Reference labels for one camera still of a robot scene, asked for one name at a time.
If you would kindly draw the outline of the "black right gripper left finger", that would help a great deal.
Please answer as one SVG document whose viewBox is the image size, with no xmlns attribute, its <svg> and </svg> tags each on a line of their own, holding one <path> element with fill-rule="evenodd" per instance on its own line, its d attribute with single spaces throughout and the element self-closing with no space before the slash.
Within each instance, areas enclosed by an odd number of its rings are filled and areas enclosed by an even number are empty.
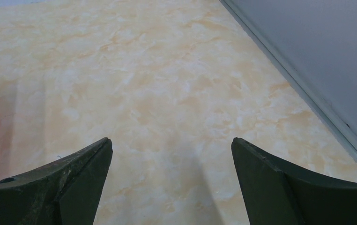
<svg viewBox="0 0 357 225">
<path fill-rule="evenodd" d="M 31 171 L 0 180 L 0 225 L 91 225 L 112 161 L 101 140 Z"/>
</svg>

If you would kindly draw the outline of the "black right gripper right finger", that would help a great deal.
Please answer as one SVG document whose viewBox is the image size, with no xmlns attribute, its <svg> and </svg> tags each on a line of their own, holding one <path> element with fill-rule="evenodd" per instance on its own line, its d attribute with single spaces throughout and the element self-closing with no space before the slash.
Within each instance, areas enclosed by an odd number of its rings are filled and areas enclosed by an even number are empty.
<svg viewBox="0 0 357 225">
<path fill-rule="evenodd" d="M 357 183 L 329 177 L 234 138 L 233 161 L 252 225 L 357 225 Z"/>
</svg>

